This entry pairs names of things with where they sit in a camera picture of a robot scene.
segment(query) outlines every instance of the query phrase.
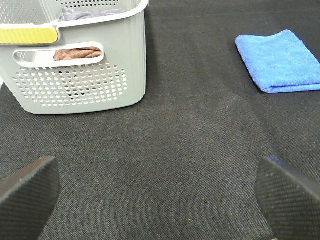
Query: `gray plastic basket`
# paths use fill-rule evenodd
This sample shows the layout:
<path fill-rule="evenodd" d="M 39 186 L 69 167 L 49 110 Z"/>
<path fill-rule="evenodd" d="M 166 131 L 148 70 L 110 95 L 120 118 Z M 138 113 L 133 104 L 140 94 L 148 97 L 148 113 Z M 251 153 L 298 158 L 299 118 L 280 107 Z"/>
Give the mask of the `gray plastic basket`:
<path fill-rule="evenodd" d="M 0 44 L 0 76 L 33 114 L 75 114 L 133 105 L 146 91 L 144 9 L 149 0 L 3 0 L 0 28 L 50 26 L 49 44 Z M 57 22 L 62 8 L 124 13 Z M 61 49 L 98 47 L 101 57 L 54 61 Z"/>

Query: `yellow label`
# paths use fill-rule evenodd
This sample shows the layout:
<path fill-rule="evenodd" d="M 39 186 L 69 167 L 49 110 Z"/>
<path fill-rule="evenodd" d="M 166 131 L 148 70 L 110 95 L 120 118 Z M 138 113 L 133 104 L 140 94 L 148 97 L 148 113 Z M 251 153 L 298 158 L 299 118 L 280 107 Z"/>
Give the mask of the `yellow label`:
<path fill-rule="evenodd" d="M 0 28 L 0 44 L 51 44 L 58 37 L 54 27 Z"/>

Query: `brown cloth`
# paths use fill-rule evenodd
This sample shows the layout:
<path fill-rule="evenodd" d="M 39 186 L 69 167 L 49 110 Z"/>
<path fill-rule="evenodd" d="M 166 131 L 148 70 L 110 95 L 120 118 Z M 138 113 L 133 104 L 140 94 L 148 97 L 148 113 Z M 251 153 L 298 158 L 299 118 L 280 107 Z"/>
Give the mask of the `brown cloth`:
<path fill-rule="evenodd" d="M 89 59 L 101 56 L 102 52 L 97 47 L 84 47 L 76 49 L 57 50 L 53 59 L 55 61 L 74 60 L 74 59 Z"/>

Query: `dark gray mat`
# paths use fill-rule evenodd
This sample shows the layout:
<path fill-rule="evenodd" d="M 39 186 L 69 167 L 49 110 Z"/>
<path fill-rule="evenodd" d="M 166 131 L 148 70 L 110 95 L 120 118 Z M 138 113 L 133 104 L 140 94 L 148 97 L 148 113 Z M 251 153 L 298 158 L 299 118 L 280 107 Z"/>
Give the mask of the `dark gray mat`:
<path fill-rule="evenodd" d="M 0 92 L 0 177 L 43 155 L 61 195 L 42 240 L 267 240 L 261 156 L 317 179 L 320 91 L 264 94 L 235 38 L 290 29 L 320 59 L 318 0 L 152 0 L 147 92 L 131 107 L 41 116 Z"/>

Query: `folded towel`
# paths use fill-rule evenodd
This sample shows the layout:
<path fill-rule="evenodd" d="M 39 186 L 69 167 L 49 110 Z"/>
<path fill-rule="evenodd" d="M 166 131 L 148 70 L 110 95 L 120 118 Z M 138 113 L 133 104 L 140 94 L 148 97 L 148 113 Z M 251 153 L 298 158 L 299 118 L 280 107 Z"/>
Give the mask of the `folded towel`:
<path fill-rule="evenodd" d="M 266 93 L 320 90 L 320 63 L 290 30 L 272 36 L 240 35 L 238 51 Z"/>
<path fill-rule="evenodd" d="M 115 14 L 122 14 L 124 12 L 125 10 L 121 8 L 102 10 L 102 11 L 76 11 L 72 8 L 64 7 L 62 9 L 62 13 L 58 21 L 67 22 L 67 21 L 80 20 L 80 19 L 91 19 L 91 18 L 104 17 L 109 15 L 115 15 Z"/>
<path fill-rule="evenodd" d="M 63 49 L 55 51 L 55 61 L 89 59 L 101 56 L 102 51 L 97 47 L 84 47 L 76 49 Z"/>

